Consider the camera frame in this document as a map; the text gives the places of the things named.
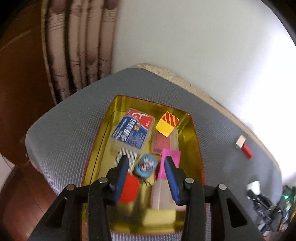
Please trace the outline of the white power adapter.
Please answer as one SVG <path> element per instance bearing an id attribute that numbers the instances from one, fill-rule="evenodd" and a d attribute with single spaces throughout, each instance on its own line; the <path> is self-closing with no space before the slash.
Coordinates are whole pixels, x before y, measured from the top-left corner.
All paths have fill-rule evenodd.
<path id="1" fill-rule="evenodd" d="M 260 181 L 257 180 L 249 183 L 246 187 L 246 190 L 247 191 L 251 190 L 255 195 L 261 194 Z"/>

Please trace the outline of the clear case with blue-red card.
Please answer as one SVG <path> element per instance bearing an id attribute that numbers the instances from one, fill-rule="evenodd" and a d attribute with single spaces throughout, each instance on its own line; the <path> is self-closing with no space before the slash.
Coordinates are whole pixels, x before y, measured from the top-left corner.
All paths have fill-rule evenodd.
<path id="1" fill-rule="evenodd" d="M 110 135 L 112 149 L 124 148 L 140 155 L 150 140 L 154 122 L 153 116 L 129 108 Z"/>

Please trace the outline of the red rectangular block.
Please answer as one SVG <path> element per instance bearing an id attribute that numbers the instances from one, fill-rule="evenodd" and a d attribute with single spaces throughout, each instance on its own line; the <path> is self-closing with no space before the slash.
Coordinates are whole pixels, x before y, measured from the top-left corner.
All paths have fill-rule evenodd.
<path id="1" fill-rule="evenodd" d="M 241 147 L 241 150 L 243 151 L 247 159 L 251 159 L 253 157 L 253 151 L 248 146 L 248 144 L 244 143 Z"/>

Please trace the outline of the brown cardboard box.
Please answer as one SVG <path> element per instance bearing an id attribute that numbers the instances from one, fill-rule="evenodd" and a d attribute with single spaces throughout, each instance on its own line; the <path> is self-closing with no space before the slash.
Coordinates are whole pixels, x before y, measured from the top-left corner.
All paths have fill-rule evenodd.
<path id="1" fill-rule="evenodd" d="M 139 179 L 136 176 L 127 174 L 119 202 L 122 202 L 122 203 L 134 202 L 137 198 L 139 187 L 140 187 Z"/>

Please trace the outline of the red gold toffee tin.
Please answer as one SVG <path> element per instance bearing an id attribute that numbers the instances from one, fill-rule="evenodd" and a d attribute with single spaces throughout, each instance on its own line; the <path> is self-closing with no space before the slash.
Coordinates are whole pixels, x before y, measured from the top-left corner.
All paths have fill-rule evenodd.
<path id="1" fill-rule="evenodd" d="M 95 138 L 83 185 L 92 184 L 129 159 L 118 204 L 107 208 L 113 235 L 170 235 L 184 227 L 185 206 L 171 197 L 165 157 L 204 182 L 199 141 L 189 113 L 124 95 L 114 97 Z"/>

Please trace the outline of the grey honeycomb mesh mat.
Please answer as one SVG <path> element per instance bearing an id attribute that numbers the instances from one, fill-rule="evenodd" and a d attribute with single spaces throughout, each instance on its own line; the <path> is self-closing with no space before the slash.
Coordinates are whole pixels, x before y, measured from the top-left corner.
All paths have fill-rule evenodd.
<path id="1" fill-rule="evenodd" d="M 184 80 L 169 80 L 162 71 L 126 68 L 80 90 L 39 118 L 28 130 L 29 158 L 56 193 L 69 183 L 80 184 L 99 125 L 117 95 L 138 97 L 188 112 L 197 132 L 206 182 L 225 182 L 255 218 L 243 187 L 259 180 L 262 192 L 277 202 L 282 193 L 280 169 L 267 150 L 248 137 L 254 157 L 247 160 L 234 148 L 246 127 L 227 110 Z"/>

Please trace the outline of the white zigzag patterned block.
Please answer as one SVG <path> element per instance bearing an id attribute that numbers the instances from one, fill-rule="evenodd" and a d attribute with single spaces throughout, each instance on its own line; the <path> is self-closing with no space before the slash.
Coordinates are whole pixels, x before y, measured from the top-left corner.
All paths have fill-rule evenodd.
<path id="1" fill-rule="evenodd" d="M 137 159 L 137 153 L 132 152 L 132 151 L 125 149 L 125 148 L 120 148 L 117 155 L 116 155 L 115 161 L 114 161 L 115 166 L 118 165 L 122 156 L 128 157 L 128 173 L 131 173 L 133 166 L 135 164 L 135 161 Z"/>

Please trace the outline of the clear case with red insert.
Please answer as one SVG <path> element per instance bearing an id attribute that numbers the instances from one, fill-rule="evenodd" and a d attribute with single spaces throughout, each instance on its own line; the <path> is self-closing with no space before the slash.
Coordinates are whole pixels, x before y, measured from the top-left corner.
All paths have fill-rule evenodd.
<path id="1" fill-rule="evenodd" d="M 162 133 L 154 131 L 152 134 L 151 152 L 156 155 L 161 155 L 163 149 L 178 150 L 178 130 L 175 128 L 168 137 Z"/>

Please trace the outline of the yellow red striped block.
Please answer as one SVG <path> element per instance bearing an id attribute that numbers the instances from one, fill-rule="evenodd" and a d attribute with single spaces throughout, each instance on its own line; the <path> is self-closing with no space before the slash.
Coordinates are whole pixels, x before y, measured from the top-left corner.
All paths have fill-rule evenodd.
<path id="1" fill-rule="evenodd" d="M 158 121 L 156 125 L 156 130 L 165 137 L 168 137 L 178 123 L 179 119 L 170 112 L 166 111 L 161 119 Z"/>

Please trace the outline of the dark wooden cabinet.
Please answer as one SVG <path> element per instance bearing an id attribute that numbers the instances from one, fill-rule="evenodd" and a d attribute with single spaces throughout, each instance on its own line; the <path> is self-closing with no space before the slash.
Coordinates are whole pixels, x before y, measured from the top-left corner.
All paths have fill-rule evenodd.
<path id="1" fill-rule="evenodd" d="M 1 154 L 25 163 L 26 133 L 54 106 L 43 60 L 41 1 L 20 1 L 22 9 L 1 33 Z"/>

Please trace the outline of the beige patterned curtain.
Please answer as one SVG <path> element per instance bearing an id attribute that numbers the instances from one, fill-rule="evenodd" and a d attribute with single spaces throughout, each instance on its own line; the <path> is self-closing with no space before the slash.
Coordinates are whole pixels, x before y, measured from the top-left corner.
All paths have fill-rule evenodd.
<path id="1" fill-rule="evenodd" d="M 43 1 L 45 68 L 58 104 L 111 73 L 118 1 Z"/>

